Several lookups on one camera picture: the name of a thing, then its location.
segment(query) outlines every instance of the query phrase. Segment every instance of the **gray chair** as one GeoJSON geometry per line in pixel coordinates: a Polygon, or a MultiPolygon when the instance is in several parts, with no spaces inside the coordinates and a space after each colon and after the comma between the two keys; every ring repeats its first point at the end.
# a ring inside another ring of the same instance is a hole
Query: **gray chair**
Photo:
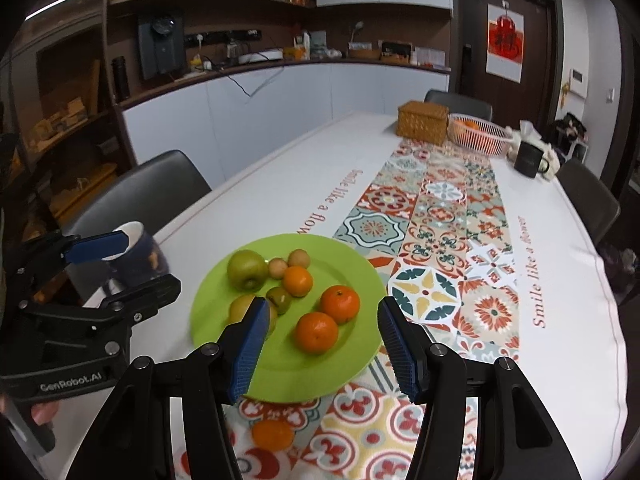
{"type": "Polygon", "coordinates": [[[489,103],[452,92],[429,90],[424,102],[446,106],[450,114],[466,114],[487,121],[491,121],[494,116],[494,109],[489,103]]]}
{"type": "MultiPolygon", "coordinates": [[[[62,231],[65,235],[87,237],[139,221],[154,235],[210,191],[183,152],[166,152],[119,177],[62,231]]],[[[108,278],[103,262],[68,266],[66,273],[83,301],[108,278]]]]}
{"type": "Polygon", "coordinates": [[[558,180],[574,205],[591,241],[597,245],[620,214],[620,204],[607,186],[580,162],[569,159],[558,180]]]}

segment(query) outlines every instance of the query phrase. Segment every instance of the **green apple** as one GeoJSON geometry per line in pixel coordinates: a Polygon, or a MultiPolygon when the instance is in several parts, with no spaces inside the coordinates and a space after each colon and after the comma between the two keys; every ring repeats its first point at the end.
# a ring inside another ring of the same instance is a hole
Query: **green apple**
{"type": "Polygon", "coordinates": [[[231,305],[229,305],[229,324],[242,321],[254,298],[255,295],[253,294],[244,294],[231,302],[231,305]]]}
{"type": "Polygon", "coordinates": [[[269,276],[269,266],[255,251],[244,249],[234,253],[226,266],[229,283],[237,290],[255,292],[269,276]]]}

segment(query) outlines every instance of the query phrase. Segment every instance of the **mug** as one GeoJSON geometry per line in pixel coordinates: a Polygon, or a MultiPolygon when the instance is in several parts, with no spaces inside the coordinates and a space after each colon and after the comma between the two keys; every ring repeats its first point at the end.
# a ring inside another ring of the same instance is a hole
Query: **mug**
{"type": "Polygon", "coordinates": [[[123,231],[129,245],[123,253],[102,259],[109,266],[109,278],[102,284],[106,296],[120,292],[111,290],[111,282],[124,290],[169,273],[164,254],[140,222],[128,222],[114,231],[123,231]]]}
{"type": "Polygon", "coordinates": [[[549,170],[549,161],[543,155],[544,153],[539,147],[523,140],[520,143],[513,167],[524,176],[534,178],[538,173],[546,173],[549,170]]]}

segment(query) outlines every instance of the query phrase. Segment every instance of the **black thermos bottle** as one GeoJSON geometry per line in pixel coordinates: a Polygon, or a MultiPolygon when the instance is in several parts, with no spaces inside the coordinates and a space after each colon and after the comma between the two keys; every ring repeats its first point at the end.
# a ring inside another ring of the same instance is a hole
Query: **black thermos bottle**
{"type": "Polygon", "coordinates": [[[113,69],[113,83],[116,90],[116,101],[124,101],[129,99],[129,81],[127,80],[127,63],[124,56],[114,57],[111,60],[111,68],[113,69]]]}

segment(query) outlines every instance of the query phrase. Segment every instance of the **small orange on table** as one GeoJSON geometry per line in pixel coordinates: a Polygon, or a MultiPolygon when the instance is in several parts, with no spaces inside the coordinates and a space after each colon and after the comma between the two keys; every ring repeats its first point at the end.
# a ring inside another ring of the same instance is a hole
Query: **small orange on table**
{"type": "Polygon", "coordinates": [[[350,286],[330,286],[320,296],[320,310],[342,325],[358,315],[360,297],[350,286]]]}
{"type": "Polygon", "coordinates": [[[303,352],[323,354],[338,341],[338,325],[324,312],[309,312],[298,320],[294,336],[303,352]]]}
{"type": "Polygon", "coordinates": [[[251,428],[254,444],[273,453],[291,447],[294,431],[284,420],[259,420],[251,428]]]}
{"type": "Polygon", "coordinates": [[[314,286],[314,279],[304,267],[287,267],[282,279],[284,289],[295,298],[303,298],[314,286]]]}

